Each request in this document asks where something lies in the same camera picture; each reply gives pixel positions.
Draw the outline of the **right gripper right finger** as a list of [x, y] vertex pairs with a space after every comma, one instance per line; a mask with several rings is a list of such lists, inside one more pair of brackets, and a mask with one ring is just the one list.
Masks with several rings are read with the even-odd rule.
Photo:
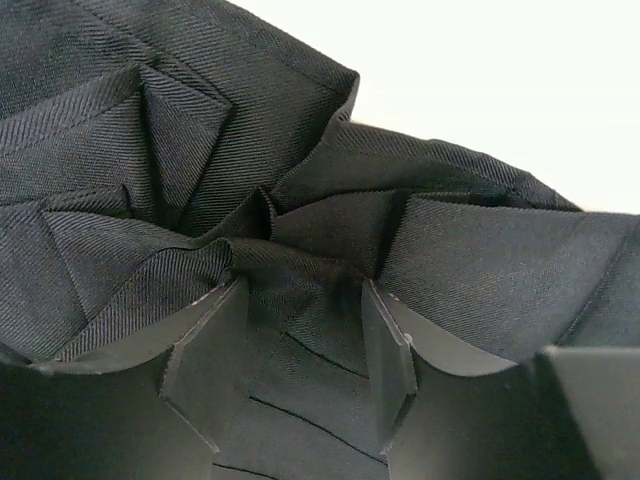
[[548, 347], [514, 363], [365, 282], [378, 441], [393, 479], [635, 479], [639, 353]]

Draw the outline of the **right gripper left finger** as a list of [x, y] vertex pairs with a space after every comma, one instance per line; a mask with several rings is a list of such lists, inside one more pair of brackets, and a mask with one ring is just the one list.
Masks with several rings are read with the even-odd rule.
[[238, 279], [64, 363], [1, 367], [5, 479], [208, 479], [240, 402]]

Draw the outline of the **black skirt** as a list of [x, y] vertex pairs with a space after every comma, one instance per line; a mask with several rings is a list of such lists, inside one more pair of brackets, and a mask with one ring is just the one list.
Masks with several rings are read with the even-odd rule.
[[68, 363], [242, 279], [208, 479], [393, 479], [365, 282], [514, 363], [639, 353], [639, 220], [353, 123], [359, 77], [225, 1], [1, 5], [1, 367]]

